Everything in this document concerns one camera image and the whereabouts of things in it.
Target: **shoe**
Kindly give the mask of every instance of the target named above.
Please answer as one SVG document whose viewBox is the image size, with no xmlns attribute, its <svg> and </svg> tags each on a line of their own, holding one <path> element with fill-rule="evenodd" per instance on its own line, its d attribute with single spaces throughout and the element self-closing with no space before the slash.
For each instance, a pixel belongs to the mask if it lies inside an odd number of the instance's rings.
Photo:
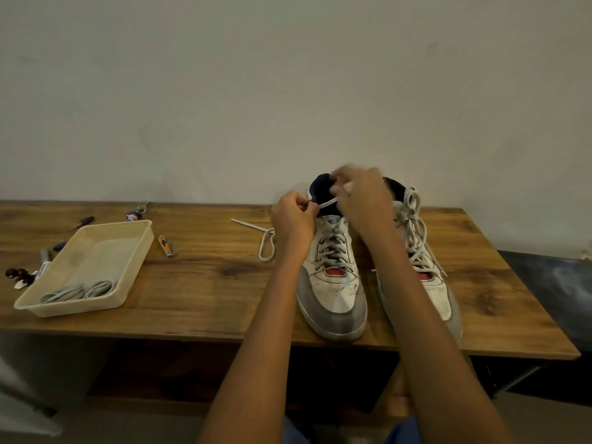
<svg viewBox="0 0 592 444">
<path fill-rule="evenodd" d="M 420 278 L 432 304 L 436 307 L 440 318 L 446 323 L 455 340 L 458 340 L 463 334 L 460 309 L 454 293 L 444 281 L 443 276 L 446 273 L 427 244 L 426 224 L 419 217 L 421 198 L 415 187 L 405 188 L 396 180 L 389 178 L 384 178 L 384 181 L 393 193 L 395 227 L 405 243 L 413 269 L 417 272 L 417 276 Z M 392 324 L 393 320 L 389 317 L 385 306 L 384 291 L 382 291 L 378 274 L 377 278 L 378 296 Z"/>
<path fill-rule="evenodd" d="M 307 259 L 300 268 L 297 301 L 314 331 L 331 341 L 354 341 L 366 327 L 368 309 L 352 250 L 347 220 L 337 209 L 329 174 L 310 185 L 308 197 L 321 206 Z"/>
</svg>

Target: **person's right hand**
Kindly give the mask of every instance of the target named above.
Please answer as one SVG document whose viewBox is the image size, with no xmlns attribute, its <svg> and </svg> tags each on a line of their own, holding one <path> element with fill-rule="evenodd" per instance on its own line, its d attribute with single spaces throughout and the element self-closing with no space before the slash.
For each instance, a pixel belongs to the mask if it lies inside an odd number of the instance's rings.
<svg viewBox="0 0 592 444">
<path fill-rule="evenodd" d="M 330 192 L 338 199 L 337 208 L 364 240 L 393 226 L 393 194 L 378 168 L 345 165 L 331 177 L 336 181 Z"/>
</svg>

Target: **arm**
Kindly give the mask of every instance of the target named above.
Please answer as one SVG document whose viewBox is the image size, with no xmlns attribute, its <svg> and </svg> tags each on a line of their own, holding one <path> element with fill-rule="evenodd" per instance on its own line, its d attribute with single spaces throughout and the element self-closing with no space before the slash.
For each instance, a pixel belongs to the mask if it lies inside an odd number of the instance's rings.
<svg viewBox="0 0 592 444">
<path fill-rule="evenodd" d="M 281 441 L 298 271 L 319 206 L 290 192 L 272 208 L 277 256 L 273 271 L 205 419 L 198 444 Z"/>
<path fill-rule="evenodd" d="M 409 263 L 380 172 L 343 167 L 334 176 L 339 209 L 364 239 L 381 276 L 422 440 L 513 443 Z M 343 185 L 351 180 L 347 193 Z"/>
</svg>

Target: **hand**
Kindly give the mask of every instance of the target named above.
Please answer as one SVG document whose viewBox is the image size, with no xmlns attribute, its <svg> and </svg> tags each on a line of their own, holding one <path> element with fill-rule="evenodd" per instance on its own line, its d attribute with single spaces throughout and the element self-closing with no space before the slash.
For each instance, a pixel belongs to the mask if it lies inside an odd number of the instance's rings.
<svg viewBox="0 0 592 444">
<path fill-rule="evenodd" d="M 277 258 L 293 258 L 301 265 L 306 259 L 315 233 L 319 205 L 298 192 L 282 196 L 271 208 L 271 224 L 275 229 Z"/>
<path fill-rule="evenodd" d="M 360 233 L 364 241 L 393 225 L 393 194 L 377 168 L 342 166 L 331 173 L 330 188 L 337 208 Z"/>
</svg>

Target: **cream plastic tray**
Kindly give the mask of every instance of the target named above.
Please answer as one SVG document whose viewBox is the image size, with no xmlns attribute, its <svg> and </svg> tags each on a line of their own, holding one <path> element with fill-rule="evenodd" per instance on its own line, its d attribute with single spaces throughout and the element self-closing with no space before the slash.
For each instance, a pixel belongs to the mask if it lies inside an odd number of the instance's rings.
<svg viewBox="0 0 592 444">
<path fill-rule="evenodd" d="M 49 268 L 14 302 L 37 316 L 57 316 L 115 308 L 123 304 L 150 249 L 152 221 L 84 226 L 68 241 Z M 44 294 L 64 285 L 117 282 L 115 290 L 89 299 L 39 304 Z"/>
</svg>

